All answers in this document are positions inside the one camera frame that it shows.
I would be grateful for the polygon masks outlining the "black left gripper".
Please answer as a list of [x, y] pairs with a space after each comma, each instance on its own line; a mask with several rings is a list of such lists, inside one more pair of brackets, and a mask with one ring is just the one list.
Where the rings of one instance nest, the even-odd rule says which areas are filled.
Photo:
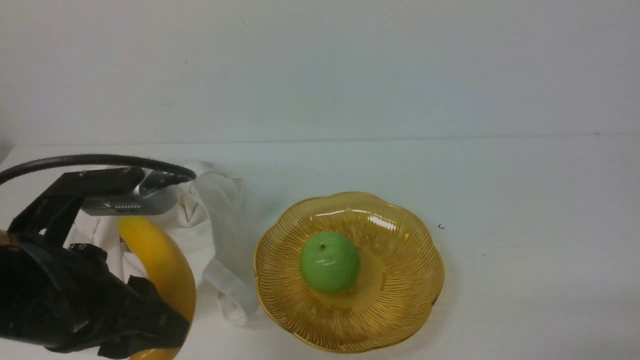
[[108, 254], [65, 245], [87, 198], [123, 195], [145, 167], [67, 172], [10, 223], [1, 242], [1, 337], [58, 354], [94, 349], [109, 360], [171, 360], [188, 322], [147, 276], [121, 280]]

